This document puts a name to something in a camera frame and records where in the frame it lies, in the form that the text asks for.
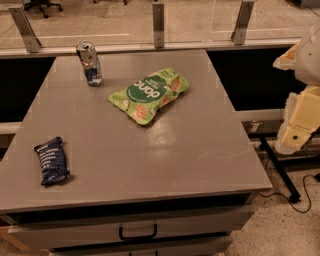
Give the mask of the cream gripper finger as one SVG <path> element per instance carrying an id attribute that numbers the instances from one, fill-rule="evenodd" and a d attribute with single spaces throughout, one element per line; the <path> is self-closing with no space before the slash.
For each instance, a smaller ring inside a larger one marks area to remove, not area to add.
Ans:
<path id="1" fill-rule="evenodd" d="M 273 67 L 280 70 L 293 70 L 295 68 L 297 48 L 297 44 L 293 45 L 273 62 Z"/>
<path id="2" fill-rule="evenodd" d="M 280 154 L 291 155 L 320 127 L 320 87 L 308 85 L 299 94 L 290 93 L 283 118 L 275 149 Z"/>

